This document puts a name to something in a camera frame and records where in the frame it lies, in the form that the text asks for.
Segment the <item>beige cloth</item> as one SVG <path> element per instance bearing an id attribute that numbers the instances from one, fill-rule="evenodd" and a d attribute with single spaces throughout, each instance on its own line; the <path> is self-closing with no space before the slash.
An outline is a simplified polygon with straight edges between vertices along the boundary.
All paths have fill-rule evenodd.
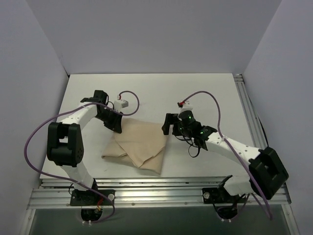
<path id="1" fill-rule="evenodd" d="M 114 133 L 102 159 L 161 174 L 168 137 L 162 124 L 134 118 L 122 120 L 122 133 Z"/>

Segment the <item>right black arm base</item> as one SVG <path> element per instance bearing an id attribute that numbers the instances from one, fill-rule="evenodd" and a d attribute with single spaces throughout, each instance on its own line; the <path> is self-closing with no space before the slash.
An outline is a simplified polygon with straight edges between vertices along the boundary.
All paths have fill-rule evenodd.
<path id="1" fill-rule="evenodd" d="M 224 188 L 202 188 L 202 199 L 205 204 L 235 204 L 243 203 L 246 195 L 231 196 Z"/>

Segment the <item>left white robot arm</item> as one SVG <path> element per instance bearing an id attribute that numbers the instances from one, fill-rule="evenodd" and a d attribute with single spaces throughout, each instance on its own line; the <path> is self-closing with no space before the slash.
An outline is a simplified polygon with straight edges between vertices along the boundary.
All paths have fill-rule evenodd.
<path id="1" fill-rule="evenodd" d="M 88 173 L 83 163 L 84 145 L 82 129 L 96 118 L 104 126 L 116 133 L 122 133 L 121 110 L 129 106 L 128 101 L 119 96 L 111 109 L 106 106 L 109 96 L 101 90 L 94 91 L 92 97 L 83 98 L 75 111 L 60 122 L 48 126 L 47 158 L 60 166 L 69 178 L 75 180 L 74 189 L 82 191 L 81 200 L 87 205 L 94 205 L 99 198 L 95 179 Z"/>

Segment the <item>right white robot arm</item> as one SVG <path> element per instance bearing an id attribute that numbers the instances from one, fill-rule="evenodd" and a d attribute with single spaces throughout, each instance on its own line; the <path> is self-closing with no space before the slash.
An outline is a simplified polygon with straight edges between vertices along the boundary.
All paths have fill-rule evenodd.
<path id="1" fill-rule="evenodd" d="M 260 149 L 221 136 L 217 129 L 196 121 L 190 110 L 179 114 L 167 113 L 161 129 L 164 135 L 171 133 L 182 141 L 191 141 L 198 150 L 220 154 L 247 170 L 245 177 L 229 175 L 223 179 L 217 190 L 217 196 L 223 202 L 250 193 L 270 200 L 289 178 L 273 148 Z"/>

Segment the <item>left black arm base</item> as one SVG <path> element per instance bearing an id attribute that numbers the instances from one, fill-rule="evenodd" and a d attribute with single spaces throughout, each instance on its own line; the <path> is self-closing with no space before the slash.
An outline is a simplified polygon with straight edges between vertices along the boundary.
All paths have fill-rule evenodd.
<path id="1" fill-rule="evenodd" d="M 115 199 L 115 190 L 113 189 L 100 189 L 99 192 L 114 202 Z M 87 191 L 80 191 L 74 189 L 71 193 L 70 205 L 71 206 L 109 206 L 111 203 L 107 199 L 103 199 L 100 204 L 101 196 Z"/>

